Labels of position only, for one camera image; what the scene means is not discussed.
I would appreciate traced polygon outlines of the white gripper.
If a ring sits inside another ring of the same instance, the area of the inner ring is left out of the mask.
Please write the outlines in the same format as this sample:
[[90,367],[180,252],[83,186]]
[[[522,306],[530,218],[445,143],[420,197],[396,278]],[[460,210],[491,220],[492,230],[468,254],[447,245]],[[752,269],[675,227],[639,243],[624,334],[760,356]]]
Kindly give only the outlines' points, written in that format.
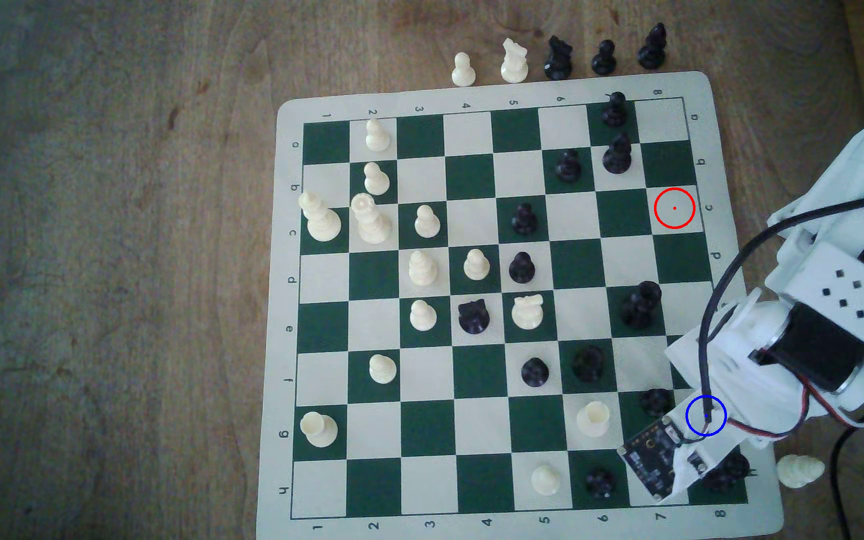
[[[804,387],[798,377],[779,363],[760,365],[751,359],[753,353],[778,341],[786,329],[790,305],[779,300],[759,301],[762,289],[752,289],[746,299],[731,301],[716,312],[709,332],[707,366],[711,394],[721,400],[729,420],[736,420],[764,432],[780,434],[796,430],[802,409]],[[683,378],[700,390],[698,367],[699,328],[690,330],[665,350],[666,357]],[[750,444],[765,448],[783,437],[752,435],[727,425],[712,437],[713,443],[750,439]]]

